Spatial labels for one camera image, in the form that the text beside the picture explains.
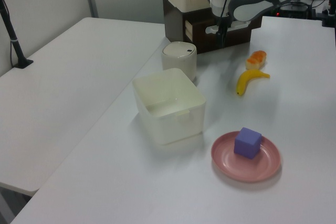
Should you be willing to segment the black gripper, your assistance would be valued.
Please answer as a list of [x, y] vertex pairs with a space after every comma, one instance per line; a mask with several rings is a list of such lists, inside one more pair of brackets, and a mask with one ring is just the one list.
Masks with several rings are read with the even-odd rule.
[[218, 31], [215, 34], [217, 46], [218, 48], [224, 48], [228, 27], [228, 15], [221, 17], [215, 16], [215, 24], [218, 26]]

